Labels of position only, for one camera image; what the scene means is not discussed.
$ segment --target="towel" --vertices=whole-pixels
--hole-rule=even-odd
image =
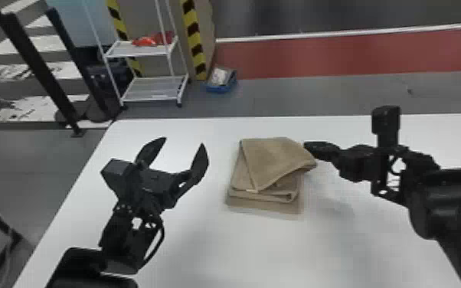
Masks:
[[[289,138],[242,139],[226,203],[292,213],[299,207],[301,176],[315,167],[311,153]]]

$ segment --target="yellow and black striped pole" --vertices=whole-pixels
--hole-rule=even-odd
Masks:
[[[180,0],[182,6],[182,17],[188,32],[188,43],[191,49],[191,57],[197,80],[206,80],[208,71],[205,64],[204,49],[202,48],[202,37],[198,27],[198,17],[195,10],[194,0]]]
[[[119,39],[123,41],[128,41],[129,35],[127,34],[127,27],[125,26],[122,16],[119,13],[118,2],[116,2],[116,0],[107,0],[106,3],[107,8],[109,9],[109,14],[113,19],[114,28],[116,29],[116,33],[118,34]],[[136,76],[142,77],[143,71],[141,65],[136,60],[136,58],[128,57],[127,61],[129,63],[129,66],[134,70],[134,73],[136,73]]]

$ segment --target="gray floor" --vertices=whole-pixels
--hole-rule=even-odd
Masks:
[[[133,103],[121,118],[366,115],[380,105],[403,113],[461,113],[461,72],[241,80],[229,93],[188,87],[173,103]]]
[[[11,287],[105,130],[0,131],[0,214],[23,234],[11,258]],[[0,233],[0,250],[6,239]]]

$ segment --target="tabletop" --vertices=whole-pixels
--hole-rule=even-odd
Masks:
[[[339,178],[328,163],[303,177],[302,213],[229,208],[225,193],[243,138],[287,136],[342,148],[374,145],[370,116],[136,119],[114,123],[81,172],[15,287],[42,288],[68,247],[97,248],[116,197],[100,170],[132,161],[142,145],[168,137],[154,169],[189,168],[209,155],[201,183],[162,214],[165,242],[133,278],[140,287],[461,287],[434,241],[419,238],[405,208]],[[461,167],[461,114],[403,116],[401,144]]]

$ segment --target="red object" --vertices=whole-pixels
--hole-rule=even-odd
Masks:
[[[240,79],[461,71],[461,30],[217,45]]]
[[[132,45],[135,46],[157,46],[157,42],[151,37],[140,37],[132,41]]]
[[[168,44],[171,44],[173,42],[173,31],[166,31],[165,36],[166,36],[166,42]],[[157,45],[164,45],[165,44],[161,32],[154,34],[152,36],[152,39],[154,39],[154,41],[157,43]]]

